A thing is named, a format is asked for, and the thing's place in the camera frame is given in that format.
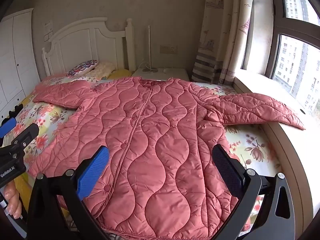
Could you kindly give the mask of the person's left hand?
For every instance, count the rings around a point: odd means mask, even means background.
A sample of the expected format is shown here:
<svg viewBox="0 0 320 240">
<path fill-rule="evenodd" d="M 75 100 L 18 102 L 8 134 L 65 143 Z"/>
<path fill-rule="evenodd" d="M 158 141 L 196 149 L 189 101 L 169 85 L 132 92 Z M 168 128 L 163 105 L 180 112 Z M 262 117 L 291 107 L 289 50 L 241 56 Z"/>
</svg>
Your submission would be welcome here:
<svg viewBox="0 0 320 240">
<path fill-rule="evenodd" d="M 15 182 L 12 180 L 4 187 L 4 198 L 7 200 L 7 211 L 15 219 L 20 218 L 22 214 L 22 203 L 20 194 L 16 189 Z"/>
</svg>

